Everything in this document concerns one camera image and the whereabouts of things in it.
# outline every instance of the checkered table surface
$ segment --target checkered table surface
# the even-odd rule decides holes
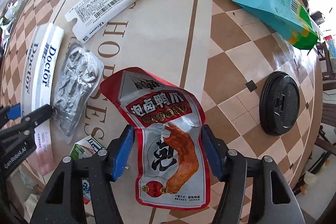
[[[1,85],[1,104],[16,104],[21,97],[21,79],[36,26],[47,23],[60,0],[29,0],[11,34]]]
[[[21,96],[26,51],[37,25],[48,22],[60,0],[30,0],[13,30],[4,61],[1,104]],[[316,54],[300,51],[231,0],[213,0],[209,59],[202,107],[217,138],[243,155],[274,158],[291,182],[310,133],[315,101]],[[280,70],[299,86],[299,117],[281,137],[265,134],[259,120],[259,98],[270,73]],[[224,183],[211,176],[211,201],[195,211],[171,210],[167,224],[211,223]],[[247,180],[241,223],[248,221],[252,179]]]
[[[272,28],[233,3],[213,0],[209,59],[201,105],[217,138],[244,156],[270,155],[290,183],[308,139],[314,106],[315,53],[300,51]],[[261,128],[259,98],[267,77],[284,71],[299,86],[299,117],[290,132],[269,136]],[[248,178],[241,223],[248,221],[253,179]],[[224,183],[211,176],[210,204],[196,211],[171,210],[166,224],[211,223]]]

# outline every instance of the red snack bag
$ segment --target red snack bag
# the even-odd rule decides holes
[[[137,201],[166,209],[206,207],[210,174],[201,144],[205,115],[195,96],[135,67],[108,77],[100,91],[136,129]]]

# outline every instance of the duck feet snack package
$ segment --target duck feet snack package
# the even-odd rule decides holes
[[[306,9],[297,0],[232,0],[300,50],[311,50],[318,41]]]
[[[206,207],[210,174],[201,144],[205,116],[195,96],[140,68],[118,71],[100,84],[100,91],[136,129],[137,201],[166,209]]]

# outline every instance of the crumpled foil pouch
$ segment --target crumpled foil pouch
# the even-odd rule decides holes
[[[104,64],[81,44],[73,42],[67,52],[55,88],[55,125],[70,143],[84,106],[99,84]]]

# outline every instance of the barcode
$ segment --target barcode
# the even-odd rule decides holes
[[[298,11],[299,11],[299,3],[296,1],[296,0],[292,0],[292,3],[291,3],[291,9],[292,9],[292,12],[295,13],[296,15],[298,14]]]
[[[112,0],[110,3],[107,3],[103,8],[101,8],[97,13],[95,13],[95,17],[98,18],[103,15],[106,11],[111,9],[113,5],[115,5],[119,0]]]

